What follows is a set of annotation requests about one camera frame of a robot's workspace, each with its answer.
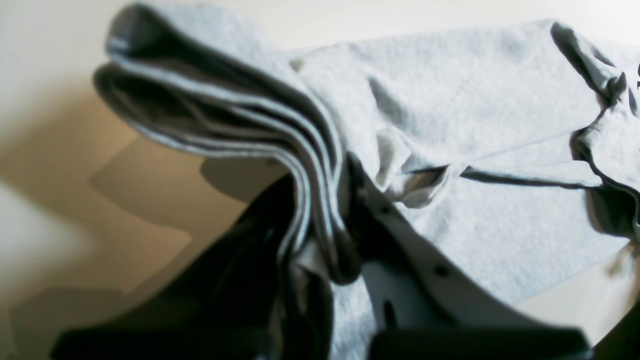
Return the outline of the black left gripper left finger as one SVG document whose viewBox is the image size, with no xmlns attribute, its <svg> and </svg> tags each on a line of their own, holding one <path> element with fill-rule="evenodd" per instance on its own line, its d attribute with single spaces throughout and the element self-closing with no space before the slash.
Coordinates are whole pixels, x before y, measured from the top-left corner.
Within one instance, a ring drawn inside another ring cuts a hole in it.
<svg viewBox="0 0 640 360">
<path fill-rule="evenodd" d="M 286 175 L 167 287 L 134 309 L 63 333 L 53 360 L 277 360 L 269 322 L 276 255 L 293 216 Z"/>
</svg>

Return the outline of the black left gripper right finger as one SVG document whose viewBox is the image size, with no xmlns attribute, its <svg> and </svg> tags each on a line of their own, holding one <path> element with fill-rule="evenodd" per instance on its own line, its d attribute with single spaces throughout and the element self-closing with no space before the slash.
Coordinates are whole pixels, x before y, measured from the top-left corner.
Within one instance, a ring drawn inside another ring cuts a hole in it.
<svg viewBox="0 0 640 360">
<path fill-rule="evenodd" d="M 355 155 L 345 164 L 345 271 L 362 276 L 372 305 L 368 359 L 590 359 L 581 330 L 535 320 L 489 294 L 412 228 Z"/>
</svg>

